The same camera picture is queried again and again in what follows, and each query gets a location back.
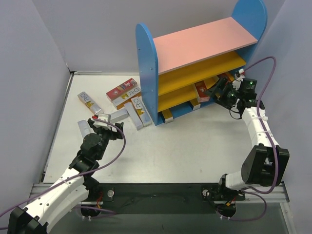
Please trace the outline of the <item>silver RO toothpaste box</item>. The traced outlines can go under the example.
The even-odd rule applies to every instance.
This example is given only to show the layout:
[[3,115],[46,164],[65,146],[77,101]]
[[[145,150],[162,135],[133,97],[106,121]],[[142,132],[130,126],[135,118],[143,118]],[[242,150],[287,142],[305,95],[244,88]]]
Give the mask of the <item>silver RO toothpaste box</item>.
[[199,109],[201,106],[201,104],[197,101],[197,99],[190,100],[190,105],[193,111]]

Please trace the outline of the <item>black toothpaste box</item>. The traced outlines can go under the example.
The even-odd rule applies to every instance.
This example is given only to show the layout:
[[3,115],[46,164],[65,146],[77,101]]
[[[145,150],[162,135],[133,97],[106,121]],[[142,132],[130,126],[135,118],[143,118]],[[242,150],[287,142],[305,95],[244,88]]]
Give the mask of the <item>black toothpaste box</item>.
[[163,116],[164,123],[172,122],[174,119],[173,115],[169,109],[162,111],[161,114]]

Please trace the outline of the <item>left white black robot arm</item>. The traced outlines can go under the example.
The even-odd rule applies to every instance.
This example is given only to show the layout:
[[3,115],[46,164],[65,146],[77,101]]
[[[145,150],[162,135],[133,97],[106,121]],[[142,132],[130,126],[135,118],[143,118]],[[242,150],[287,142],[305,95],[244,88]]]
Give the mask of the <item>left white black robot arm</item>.
[[76,157],[60,178],[47,190],[25,201],[25,207],[11,208],[7,233],[47,234],[76,205],[98,197],[98,181],[92,175],[102,169],[109,141],[126,140],[123,123],[111,124],[88,119],[91,132],[84,138]]

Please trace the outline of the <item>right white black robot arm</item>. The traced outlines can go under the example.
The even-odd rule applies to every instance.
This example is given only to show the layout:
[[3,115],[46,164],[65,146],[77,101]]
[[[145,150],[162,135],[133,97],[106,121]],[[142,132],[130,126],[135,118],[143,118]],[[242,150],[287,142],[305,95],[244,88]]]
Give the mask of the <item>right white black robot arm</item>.
[[257,81],[244,77],[230,80],[227,76],[214,77],[213,80],[214,85],[204,93],[229,111],[235,109],[248,128],[252,149],[240,171],[224,174],[204,196],[211,201],[231,201],[246,189],[260,194],[271,193],[282,180],[290,153],[273,137],[264,104],[256,98]]

